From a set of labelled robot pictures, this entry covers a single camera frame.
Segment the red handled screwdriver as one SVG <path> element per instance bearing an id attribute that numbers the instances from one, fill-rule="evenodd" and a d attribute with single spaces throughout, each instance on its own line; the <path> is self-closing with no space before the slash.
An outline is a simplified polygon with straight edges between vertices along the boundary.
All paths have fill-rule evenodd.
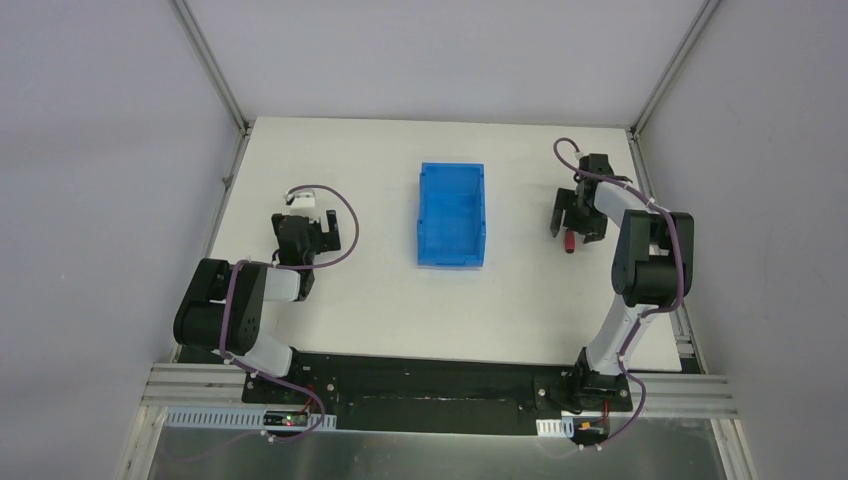
<path id="1" fill-rule="evenodd" d="M 576 234 L 571 230 L 565 232 L 564 248 L 567 254 L 573 254 L 576 250 Z"/>

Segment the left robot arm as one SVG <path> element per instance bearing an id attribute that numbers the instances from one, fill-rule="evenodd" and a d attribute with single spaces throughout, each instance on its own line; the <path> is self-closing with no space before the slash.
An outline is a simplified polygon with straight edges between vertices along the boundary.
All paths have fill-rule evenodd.
<path id="1" fill-rule="evenodd" d="M 302 302 L 315 281 L 315 257 L 341 249 L 337 213 L 322 220 L 307 214 L 275 213 L 272 230 L 280 269 L 247 261 L 240 267 L 227 260 L 202 259 L 173 323 L 175 341 L 185 347 L 225 353 L 277 378 L 288 375 L 296 349 L 262 329 L 269 302 Z"/>

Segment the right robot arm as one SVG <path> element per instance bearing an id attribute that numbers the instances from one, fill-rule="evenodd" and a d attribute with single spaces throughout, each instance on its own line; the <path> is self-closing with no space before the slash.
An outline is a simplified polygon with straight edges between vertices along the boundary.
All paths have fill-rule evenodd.
<path id="1" fill-rule="evenodd" d="M 605 320 L 563 378 L 547 388 L 548 401 L 573 414 L 631 407 L 628 362 L 648 326 L 680 306 L 692 285 L 694 219 L 668 212 L 615 175 L 607 155 L 578 153 L 573 189 L 556 194 L 549 230 L 567 253 L 579 242 L 618 228 L 611 264 L 615 293 Z"/>

